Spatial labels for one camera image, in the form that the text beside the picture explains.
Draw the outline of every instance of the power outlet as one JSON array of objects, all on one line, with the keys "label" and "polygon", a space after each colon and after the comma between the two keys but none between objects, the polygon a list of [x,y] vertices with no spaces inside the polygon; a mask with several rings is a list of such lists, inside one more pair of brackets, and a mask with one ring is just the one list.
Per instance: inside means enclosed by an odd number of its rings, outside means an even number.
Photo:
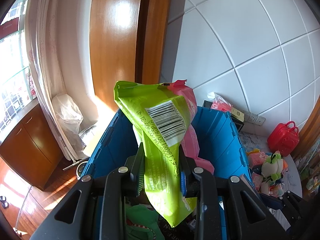
[{"label": "power outlet", "polygon": [[257,118],[255,124],[261,126],[265,120],[266,119],[264,117],[258,115],[258,118]]},{"label": "power outlet", "polygon": [[244,121],[248,122],[251,113],[247,111],[242,111],[242,113],[244,113]]},{"label": "power outlet", "polygon": [[256,114],[251,113],[249,116],[248,122],[255,123],[257,119],[258,119],[258,116]]}]

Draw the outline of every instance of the red suitcase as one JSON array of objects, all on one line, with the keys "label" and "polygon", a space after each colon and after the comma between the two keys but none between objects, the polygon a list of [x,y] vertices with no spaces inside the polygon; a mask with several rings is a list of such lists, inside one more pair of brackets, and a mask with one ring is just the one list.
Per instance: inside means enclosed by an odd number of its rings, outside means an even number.
[{"label": "red suitcase", "polygon": [[271,152],[279,151],[282,156],[288,156],[299,142],[299,129],[293,121],[286,124],[280,123],[267,139]]}]

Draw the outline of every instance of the pink box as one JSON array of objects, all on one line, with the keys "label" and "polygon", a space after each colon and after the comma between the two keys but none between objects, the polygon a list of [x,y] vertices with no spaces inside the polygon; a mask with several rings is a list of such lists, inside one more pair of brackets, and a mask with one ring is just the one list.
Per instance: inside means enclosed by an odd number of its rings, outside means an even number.
[{"label": "pink box", "polygon": [[264,161],[266,160],[267,155],[264,152],[259,153],[251,153],[248,156],[248,162],[250,169],[259,168],[262,166]]},{"label": "pink box", "polygon": [[252,178],[252,182],[253,182],[255,189],[258,191],[261,186],[263,176],[253,172],[251,174],[251,178]]}]

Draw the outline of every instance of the wooden floor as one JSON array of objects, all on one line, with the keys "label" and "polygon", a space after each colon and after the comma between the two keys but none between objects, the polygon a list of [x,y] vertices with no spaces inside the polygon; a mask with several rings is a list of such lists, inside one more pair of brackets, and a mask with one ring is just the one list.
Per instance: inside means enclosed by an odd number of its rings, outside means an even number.
[{"label": "wooden floor", "polygon": [[13,228],[19,230],[23,240],[30,236],[77,182],[76,166],[63,171],[71,163],[63,159],[49,178],[45,191],[32,187],[0,158],[0,195],[9,203],[1,208]]}]

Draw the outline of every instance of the white plastic bag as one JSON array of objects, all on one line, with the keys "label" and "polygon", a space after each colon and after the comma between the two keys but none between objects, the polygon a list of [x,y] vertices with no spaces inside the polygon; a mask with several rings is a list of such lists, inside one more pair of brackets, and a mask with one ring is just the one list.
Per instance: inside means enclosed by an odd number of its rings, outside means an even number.
[{"label": "white plastic bag", "polygon": [[232,105],[226,100],[224,100],[222,96],[219,96],[215,92],[210,92],[207,96],[209,98],[209,101],[212,102],[211,109],[216,109],[224,112],[231,112]]},{"label": "white plastic bag", "polygon": [[79,136],[83,116],[71,96],[60,94],[51,100],[58,123],[75,152],[82,152],[85,144]]}]

